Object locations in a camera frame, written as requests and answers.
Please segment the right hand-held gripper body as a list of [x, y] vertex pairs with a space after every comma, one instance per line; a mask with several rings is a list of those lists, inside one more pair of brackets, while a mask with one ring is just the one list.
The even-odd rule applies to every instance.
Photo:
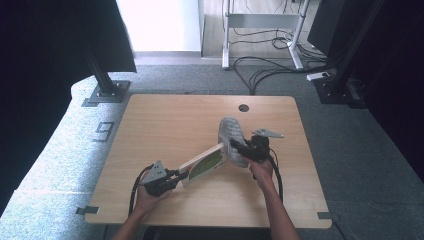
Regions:
[[251, 138], [246, 140], [246, 144], [249, 148], [248, 157], [257, 162], [267, 159], [270, 153], [270, 138], [283, 139], [284, 135], [265, 128], [254, 130]]

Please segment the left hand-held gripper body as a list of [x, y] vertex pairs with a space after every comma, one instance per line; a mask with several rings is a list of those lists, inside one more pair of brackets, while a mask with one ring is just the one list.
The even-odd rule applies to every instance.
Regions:
[[162, 162], [158, 160], [144, 177], [143, 186], [149, 195], [160, 197], [163, 193], [173, 189], [174, 183], [168, 176]]

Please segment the grey knitted pouch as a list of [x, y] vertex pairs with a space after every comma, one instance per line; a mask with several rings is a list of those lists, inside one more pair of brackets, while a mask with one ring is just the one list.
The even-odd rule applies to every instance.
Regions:
[[218, 131], [218, 142], [225, 145], [225, 152], [228, 159], [238, 167], [247, 168], [249, 163], [240, 155], [237, 149], [230, 146], [230, 140], [235, 139], [239, 142], [245, 142], [243, 131], [239, 121], [233, 117], [223, 117], [220, 120]]

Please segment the caterpillar picture book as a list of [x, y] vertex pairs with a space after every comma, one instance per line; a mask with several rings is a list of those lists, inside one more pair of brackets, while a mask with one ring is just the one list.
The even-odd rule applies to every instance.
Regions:
[[180, 175], [187, 174], [182, 180], [182, 185], [188, 187], [192, 182], [222, 167], [226, 162], [226, 146], [224, 143], [219, 143], [179, 167]]

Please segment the person's left hand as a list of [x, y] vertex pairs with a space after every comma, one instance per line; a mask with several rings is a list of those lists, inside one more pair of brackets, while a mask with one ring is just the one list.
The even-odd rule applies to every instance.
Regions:
[[152, 196], [147, 192], [142, 184], [143, 179], [144, 177], [141, 177], [137, 186], [137, 199], [133, 208], [133, 213], [136, 215], [147, 215], [160, 201], [168, 198], [172, 193], [172, 191], [169, 190], [159, 197]]

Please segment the person's right hand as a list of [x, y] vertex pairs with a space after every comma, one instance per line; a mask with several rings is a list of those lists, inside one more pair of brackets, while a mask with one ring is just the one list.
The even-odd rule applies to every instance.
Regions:
[[261, 163], [250, 160], [249, 170], [252, 172], [254, 178], [258, 183], [258, 186], [263, 191], [274, 188], [272, 177], [273, 167], [268, 160], [264, 160]]

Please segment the white power strip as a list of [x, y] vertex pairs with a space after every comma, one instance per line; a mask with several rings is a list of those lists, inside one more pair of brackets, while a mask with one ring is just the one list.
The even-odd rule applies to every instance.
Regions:
[[308, 81], [314, 81], [314, 80], [326, 78], [326, 77], [329, 77], [329, 76], [330, 76], [330, 74], [328, 72], [324, 71], [324, 72], [308, 74], [308, 75], [306, 75], [306, 79]]

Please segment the black metal stand, grey base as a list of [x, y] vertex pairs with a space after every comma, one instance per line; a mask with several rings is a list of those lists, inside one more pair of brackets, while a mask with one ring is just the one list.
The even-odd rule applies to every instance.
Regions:
[[85, 45], [84, 57], [97, 81], [97, 86], [91, 96], [84, 100], [82, 106], [97, 107], [100, 103], [121, 103], [130, 87], [130, 82], [128, 80], [113, 81], [100, 67], [88, 45]]

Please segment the white panel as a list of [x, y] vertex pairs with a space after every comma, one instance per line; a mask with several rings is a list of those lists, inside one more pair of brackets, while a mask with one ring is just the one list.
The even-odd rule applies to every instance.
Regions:
[[116, 0], [134, 52], [200, 52], [202, 0]]

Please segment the black curtain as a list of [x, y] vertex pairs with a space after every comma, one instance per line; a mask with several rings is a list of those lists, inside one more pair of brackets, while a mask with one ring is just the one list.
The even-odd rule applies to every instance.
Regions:
[[117, 0], [0, 0], [0, 217], [95, 73], [136, 70]]

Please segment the white desk frame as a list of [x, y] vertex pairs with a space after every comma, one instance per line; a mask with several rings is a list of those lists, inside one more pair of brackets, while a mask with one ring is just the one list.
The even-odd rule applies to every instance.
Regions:
[[303, 65], [297, 53], [296, 47], [306, 19], [310, 0], [303, 0], [300, 11], [296, 14], [276, 14], [276, 13], [234, 13], [232, 7], [233, 0], [223, 0], [223, 48], [222, 48], [222, 68], [227, 70], [230, 67], [230, 42], [229, 30], [231, 28], [258, 28], [258, 29], [291, 29], [294, 31], [293, 38], [287, 43], [288, 51], [297, 70]]

